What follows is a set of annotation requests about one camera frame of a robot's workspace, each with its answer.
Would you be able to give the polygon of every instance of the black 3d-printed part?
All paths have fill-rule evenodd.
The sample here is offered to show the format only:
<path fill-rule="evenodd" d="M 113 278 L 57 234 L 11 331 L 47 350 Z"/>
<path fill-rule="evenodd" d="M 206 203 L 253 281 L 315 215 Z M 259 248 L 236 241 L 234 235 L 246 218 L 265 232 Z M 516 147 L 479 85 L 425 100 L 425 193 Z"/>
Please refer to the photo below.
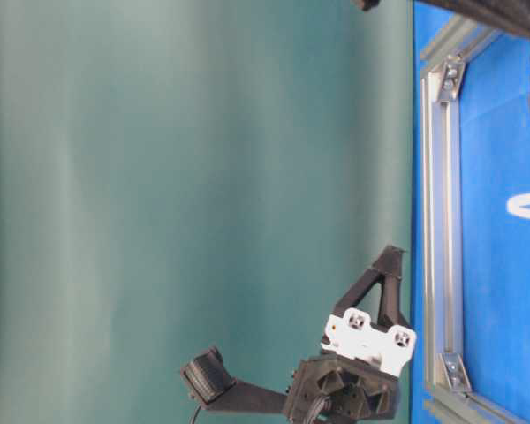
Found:
<path fill-rule="evenodd" d="M 215 348 L 181 368 L 191 396 L 202 409 L 228 413 L 281 413 L 286 396 L 230 376 Z"/>
<path fill-rule="evenodd" d="M 392 419 L 398 406 L 398 379 L 360 360 L 326 354 L 303 360 L 283 409 L 290 422 L 302 422 L 313 402 L 329 396 L 322 415 L 332 424 Z"/>
<path fill-rule="evenodd" d="M 224 394 L 235 383 L 223 367 L 220 352 L 215 347 L 186 364 L 181 375 L 205 404 Z"/>
<path fill-rule="evenodd" d="M 395 324 L 410 328 L 405 317 L 400 313 L 400 281 L 402 279 L 403 250 L 386 246 L 381 255 L 373 262 L 360 279 L 336 303 L 333 315 L 343 317 L 346 309 L 356 307 L 373 289 L 381 284 L 382 294 L 379 303 L 377 326 L 387 330 Z"/>
<path fill-rule="evenodd" d="M 520 37 L 530 37 L 530 0 L 419 0 L 454 11 L 491 27 Z M 375 0 L 354 0 L 367 11 L 379 4 Z"/>

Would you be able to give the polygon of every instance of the teal backdrop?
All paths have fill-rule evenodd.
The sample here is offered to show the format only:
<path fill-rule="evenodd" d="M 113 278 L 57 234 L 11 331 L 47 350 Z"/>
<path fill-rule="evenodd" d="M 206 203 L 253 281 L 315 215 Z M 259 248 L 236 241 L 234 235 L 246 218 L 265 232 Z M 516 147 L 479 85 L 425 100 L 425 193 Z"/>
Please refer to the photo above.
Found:
<path fill-rule="evenodd" d="M 0 424 L 187 423 L 212 344 L 284 390 L 411 245 L 412 32 L 406 1 L 0 0 Z M 232 422 L 284 420 L 200 416 Z"/>

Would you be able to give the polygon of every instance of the bolt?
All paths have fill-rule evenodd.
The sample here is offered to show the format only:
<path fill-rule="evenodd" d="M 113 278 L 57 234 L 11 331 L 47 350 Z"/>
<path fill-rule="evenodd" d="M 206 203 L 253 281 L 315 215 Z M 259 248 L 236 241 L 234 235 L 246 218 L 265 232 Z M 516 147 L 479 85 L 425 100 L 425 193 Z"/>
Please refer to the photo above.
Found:
<path fill-rule="evenodd" d="M 399 331 L 395 335 L 395 343 L 399 345 L 400 347 L 407 347 L 408 344 L 410 343 L 410 337 L 406 333 Z"/>
<path fill-rule="evenodd" d="M 353 329 L 362 329 L 363 324 L 365 324 L 365 319 L 359 315 L 352 315 L 348 324 Z"/>
<path fill-rule="evenodd" d="M 447 79 L 443 82 L 443 89 L 447 91 L 451 91 L 453 89 L 453 81 L 451 79 Z"/>
<path fill-rule="evenodd" d="M 451 68 L 448 68 L 448 72 L 447 72 L 447 77 L 450 78 L 450 79 L 454 79 L 454 78 L 457 78 L 458 77 L 458 68 L 454 68 L 454 67 L 451 67 Z"/>

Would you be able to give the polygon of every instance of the white ring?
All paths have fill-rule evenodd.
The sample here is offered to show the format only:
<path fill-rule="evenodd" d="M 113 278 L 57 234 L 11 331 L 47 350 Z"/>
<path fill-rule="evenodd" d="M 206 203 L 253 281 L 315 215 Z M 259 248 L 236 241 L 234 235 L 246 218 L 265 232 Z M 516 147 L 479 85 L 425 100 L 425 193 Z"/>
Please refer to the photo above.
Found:
<path fill-rule="evenodd" d="M 530 193 L 511 197 L 506 202 L 506 210 L 509 214 L 530 219 Z"/>

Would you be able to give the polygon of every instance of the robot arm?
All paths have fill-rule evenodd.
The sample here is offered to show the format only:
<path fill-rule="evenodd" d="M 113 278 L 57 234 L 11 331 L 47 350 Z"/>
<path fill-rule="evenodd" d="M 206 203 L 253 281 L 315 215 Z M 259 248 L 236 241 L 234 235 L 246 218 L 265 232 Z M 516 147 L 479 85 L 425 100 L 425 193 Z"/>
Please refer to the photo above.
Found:
<path fill-rule="evenodd" d="M 288 396 L 230 376 L 214 347 L 180 374 L 200 408 L 223 413 L 273 413 L 296 424 L 353 424 L 394 417 L 398 377 L 413 355 L 416 333 L 399 310 L 402 250 L 387 246 L 335 304 L 321 354 L 302 360 Z M 382 285 L 377 323 L 355 306 Z"/>

